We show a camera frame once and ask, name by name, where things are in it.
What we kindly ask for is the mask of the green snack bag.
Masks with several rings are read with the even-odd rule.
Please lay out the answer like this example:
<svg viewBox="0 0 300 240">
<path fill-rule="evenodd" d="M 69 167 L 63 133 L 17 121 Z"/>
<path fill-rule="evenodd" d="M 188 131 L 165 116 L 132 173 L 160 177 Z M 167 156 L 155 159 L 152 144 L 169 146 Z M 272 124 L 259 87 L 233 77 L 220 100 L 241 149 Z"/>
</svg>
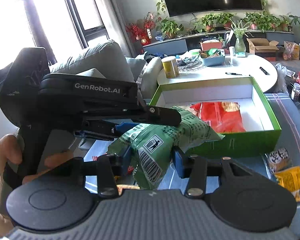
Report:
<svg viewBox="0 0 300 240">
<path fill-rule="evenodd" d="M 186 152 L 205 142 L 224 138 L 189 108 L 173 106 L 171 109 L 181 115 L 179 126 L 139 124 L 108 146 L 108 154 L 119 156 L 128 146 L 132 148 L 133 177 L 142 189 L 158 188 L 170 165 L 172 147 L 178 146 Z"/>
</svg>

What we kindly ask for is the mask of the red lion snack bag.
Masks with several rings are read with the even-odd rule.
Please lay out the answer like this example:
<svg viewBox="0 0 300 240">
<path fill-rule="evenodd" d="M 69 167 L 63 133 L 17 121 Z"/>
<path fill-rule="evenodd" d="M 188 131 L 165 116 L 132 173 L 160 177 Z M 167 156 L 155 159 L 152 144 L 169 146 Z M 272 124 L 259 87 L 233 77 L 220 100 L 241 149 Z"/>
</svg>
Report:
<svg viewBox="0 0 300 240">
<path fill-rule="evenodd" d="M 93 155 L 91 160 L 97 161 L 100 157 L 108 159 L 114 176 L 127 176 L 132 174 L 134 170 L 134 167 L 130 164 L 131 157 L 129 156 L 119 156 L 116 154 L 103 154 L 101 156 Z"/>
</svg>

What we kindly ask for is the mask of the yellow tin can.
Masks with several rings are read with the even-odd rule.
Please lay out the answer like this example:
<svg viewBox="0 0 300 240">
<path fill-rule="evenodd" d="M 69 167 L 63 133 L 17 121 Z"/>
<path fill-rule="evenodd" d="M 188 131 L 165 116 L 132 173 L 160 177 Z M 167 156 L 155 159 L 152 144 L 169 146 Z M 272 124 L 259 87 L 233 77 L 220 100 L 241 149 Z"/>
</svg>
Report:
<svg viewBox="0 0 300 240">
<path fill-rule="evenodd" d="M 173 79 L 179 76 L 179 70 L 175 56 L 168 56 L 161 60 L 165 75 L 168 79 Z"/>
</svg>

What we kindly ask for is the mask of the red snack bag in box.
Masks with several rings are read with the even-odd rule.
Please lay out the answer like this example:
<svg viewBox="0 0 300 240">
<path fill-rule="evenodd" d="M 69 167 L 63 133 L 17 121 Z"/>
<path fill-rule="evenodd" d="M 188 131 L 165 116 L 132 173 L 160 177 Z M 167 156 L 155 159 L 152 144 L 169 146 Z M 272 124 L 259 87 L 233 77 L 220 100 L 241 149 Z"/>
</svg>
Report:
<svg viewBox="0 0 300 240">
<path fill-rule="evenodd" d="M 246 132 L 237 102 L 201 102 L 191 105 L 190 109 L 217 133 Z"/>
</svg>

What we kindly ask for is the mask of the grey sofa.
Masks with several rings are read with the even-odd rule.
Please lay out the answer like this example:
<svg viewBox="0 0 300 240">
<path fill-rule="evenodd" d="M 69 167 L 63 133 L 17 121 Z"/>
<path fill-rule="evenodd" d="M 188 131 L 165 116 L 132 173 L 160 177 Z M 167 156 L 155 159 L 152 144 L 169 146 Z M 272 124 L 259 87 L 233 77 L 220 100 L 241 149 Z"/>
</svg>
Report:
<svg viewBox="0 0 300 240">
<path fill-rule="evenodd" d="M 157 90 L 157 78 L 162 69 L 161 58 L 153 57 L 149 52 L 135 58 L 126 57 L 119 44 L 108 40 L 53 64 L 50 72 L 134 82 L 142 97 L 148 100 Z"/>
</svg>

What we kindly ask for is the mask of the green cardboard box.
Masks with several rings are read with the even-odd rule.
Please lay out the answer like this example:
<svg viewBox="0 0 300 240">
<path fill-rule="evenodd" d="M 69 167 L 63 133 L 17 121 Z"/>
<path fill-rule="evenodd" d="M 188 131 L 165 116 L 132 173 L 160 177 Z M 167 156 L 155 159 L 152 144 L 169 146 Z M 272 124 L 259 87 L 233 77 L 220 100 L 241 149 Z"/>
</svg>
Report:
<svg viewBox="0 0 300 240">
<path fill-rule="evenodd" d="M 188 155 L 207 158 L 246 158 L 274 150 L 281 134 L 279 122 L 252 77 L 234 77 L 160 85 L 151 105 L 189 110 L 224 135 L 189 149 Z"/>
</svg>

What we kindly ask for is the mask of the dark clear snack packet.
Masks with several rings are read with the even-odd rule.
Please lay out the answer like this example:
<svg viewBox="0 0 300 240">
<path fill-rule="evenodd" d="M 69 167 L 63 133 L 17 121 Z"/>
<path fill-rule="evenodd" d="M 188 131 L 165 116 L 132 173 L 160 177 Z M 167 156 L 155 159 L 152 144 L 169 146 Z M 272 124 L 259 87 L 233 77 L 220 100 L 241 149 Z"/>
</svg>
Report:
<svg viewBox="0 0 300 240">
<path fill-rule="evenodd" d="M 284 147 L 270 153 L 262 154 L 261 157 L 266 167 L 267 176 L 270 180 L 276 180 L 274 176 L 276 172 L 286 170 L 293 166 L 291 157 Z"/>
</svg>

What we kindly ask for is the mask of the red flower decoration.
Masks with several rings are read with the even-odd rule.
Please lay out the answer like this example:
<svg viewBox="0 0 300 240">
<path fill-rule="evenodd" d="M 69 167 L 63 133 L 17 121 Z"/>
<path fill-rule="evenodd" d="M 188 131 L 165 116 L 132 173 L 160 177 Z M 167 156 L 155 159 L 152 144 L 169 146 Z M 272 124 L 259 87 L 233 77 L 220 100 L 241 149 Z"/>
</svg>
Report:
<svg viewBox="0 0 300 240">
<path fill-rule="evenodd" d="M 142 46 L 146 46 L 151 43 L 152 30 L 156 28 L 160 20 L 161 17 L 158 13 L 148 12 L 138 23 L 127 24 L 125 30 L 134 40 L 139 41 Z"/>
</svg>

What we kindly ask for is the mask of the blue plastic basket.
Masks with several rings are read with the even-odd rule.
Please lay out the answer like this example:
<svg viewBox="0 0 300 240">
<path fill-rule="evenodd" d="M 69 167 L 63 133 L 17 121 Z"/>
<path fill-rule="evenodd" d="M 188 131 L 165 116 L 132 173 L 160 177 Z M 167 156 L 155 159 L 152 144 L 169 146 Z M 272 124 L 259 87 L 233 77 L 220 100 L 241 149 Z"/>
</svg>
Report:
<svg viewBox="0 0 300 240">
<path fill-rule="evenodd" d="M 203 65 L 207 67 L 218 66 L 225 62 L 225 51 L 223 49 L 212 48 L 207 51 L 201 51 L 200 57 Z"/>
</svg>

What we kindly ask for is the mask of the potted green plant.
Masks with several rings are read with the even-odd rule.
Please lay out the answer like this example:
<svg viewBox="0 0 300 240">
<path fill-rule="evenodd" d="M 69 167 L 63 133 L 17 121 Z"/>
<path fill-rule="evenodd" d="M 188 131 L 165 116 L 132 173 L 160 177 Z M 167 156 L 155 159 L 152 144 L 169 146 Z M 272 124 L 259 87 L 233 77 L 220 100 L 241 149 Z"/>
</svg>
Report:
<svg viewBox="0 0 300 240">
<path fill-rule="evenodd" d="M 174 20 L 169 20 L 167 18 L 161 20 L 159 25 L 164 38 L 176 38 L 176 36 L 184 30 L 184 26 L 182 24 L 178 24 Z"/>
</svg>

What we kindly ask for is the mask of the black pen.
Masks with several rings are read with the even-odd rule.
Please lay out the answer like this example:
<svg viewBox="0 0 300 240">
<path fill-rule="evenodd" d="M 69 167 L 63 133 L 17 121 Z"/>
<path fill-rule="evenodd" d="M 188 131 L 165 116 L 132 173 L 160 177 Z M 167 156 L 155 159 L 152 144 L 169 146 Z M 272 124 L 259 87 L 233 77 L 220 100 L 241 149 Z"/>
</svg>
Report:
<svg viewBox="0 0 300 240">
<path fill-rule="evenodd" d="M 242 76 L 242 74 L 238 74 L 238 73 L 225 73 L 226 75 L 233 75 L 233 76 Z"/>
</svg>

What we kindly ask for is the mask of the yellow snack packet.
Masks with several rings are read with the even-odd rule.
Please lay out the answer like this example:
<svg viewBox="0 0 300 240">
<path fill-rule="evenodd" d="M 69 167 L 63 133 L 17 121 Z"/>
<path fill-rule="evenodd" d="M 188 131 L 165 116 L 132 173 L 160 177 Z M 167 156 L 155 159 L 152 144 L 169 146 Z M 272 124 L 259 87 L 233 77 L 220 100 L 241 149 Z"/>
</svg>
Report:
<svg viewBox="0 0 300 240">
<path fill-rule="evenodd" d="M 300 166 L 274 173 L 279 185 L 287 189 L 300 202 Z"/>
</svg>

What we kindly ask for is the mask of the white round coffee table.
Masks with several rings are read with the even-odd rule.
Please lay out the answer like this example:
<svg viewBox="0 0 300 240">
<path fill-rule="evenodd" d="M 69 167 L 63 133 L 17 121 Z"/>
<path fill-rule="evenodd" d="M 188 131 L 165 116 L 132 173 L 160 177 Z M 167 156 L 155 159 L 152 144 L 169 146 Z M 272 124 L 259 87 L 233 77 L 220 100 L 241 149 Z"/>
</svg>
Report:
<svg viewBox="0 0 300 240">
<path fill-rule="evenodd" d="M 269 75 L 265 75 L 259 68 L 264 68 Z M 238 73 L 242 76 L 226 75 L 225 73 Z M 169 83 L 181 83 L 191 81 L 203 81 L 213 79 L 227 79 L 233 77 L 253 77 L 262 92 L 267 93 L 274 88 L 277 82 L 277 70 L 268 60 L 253 54 L 247 54 L 246 57 L 226 56 L 225 62 L 219 66 L 207 67 L 200 65 L 195 70 L 180 71 L 179 76 L 168 79 L 164 70 L 161 70 L 157 83 L 165 85 Z"/>
</svg>

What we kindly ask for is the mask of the black remote control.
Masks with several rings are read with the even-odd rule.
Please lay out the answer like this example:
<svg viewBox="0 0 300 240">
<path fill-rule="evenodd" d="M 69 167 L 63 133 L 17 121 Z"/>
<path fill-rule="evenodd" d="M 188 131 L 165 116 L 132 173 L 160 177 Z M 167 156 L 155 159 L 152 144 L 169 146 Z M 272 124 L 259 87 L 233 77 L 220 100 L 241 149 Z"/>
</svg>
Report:
<svg viewBox="0 0 300 240">
<path fill-rule="evenodd" d="M 262 67 L 259 68 L 265 75 L 269 75 L 269 73 Z"/>
</svg>

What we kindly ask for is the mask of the glass vase with plant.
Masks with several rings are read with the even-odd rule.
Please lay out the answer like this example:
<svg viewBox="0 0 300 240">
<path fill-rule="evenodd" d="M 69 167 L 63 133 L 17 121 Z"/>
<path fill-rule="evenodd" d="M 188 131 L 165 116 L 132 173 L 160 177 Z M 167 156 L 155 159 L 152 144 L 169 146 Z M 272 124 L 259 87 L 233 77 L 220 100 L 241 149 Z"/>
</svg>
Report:
<svg viewBox="0 0 300 240">
<path fill-rule="evenodd" d="M 235 42 L 235 52 L 236 54 L 239 53 L 246 53 L 246 46 L 243 41 L 243 36 L 247 36 L 247 31 L 250 28 L 251 23 L 243 23 L 242 20 L 234 21 L 231 20 L 231 27 L 230 27 L 230 34 L 234 35 L 236 38 Z"/>
</svg>

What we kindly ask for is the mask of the open cardboard box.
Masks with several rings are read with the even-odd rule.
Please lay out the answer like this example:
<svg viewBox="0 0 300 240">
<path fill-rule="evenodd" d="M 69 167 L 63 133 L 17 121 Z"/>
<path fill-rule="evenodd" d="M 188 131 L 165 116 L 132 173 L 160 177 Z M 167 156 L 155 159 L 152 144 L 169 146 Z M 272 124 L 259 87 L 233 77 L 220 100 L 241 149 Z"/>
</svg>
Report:
<svg viewBox="0 0 300 240">
<path fill-rule="evenodd" d="M 279 44 L 277 41 L 268 41 L 266 38 L 247 38 L 249 53 L 275 53 Z"/>
</svg>

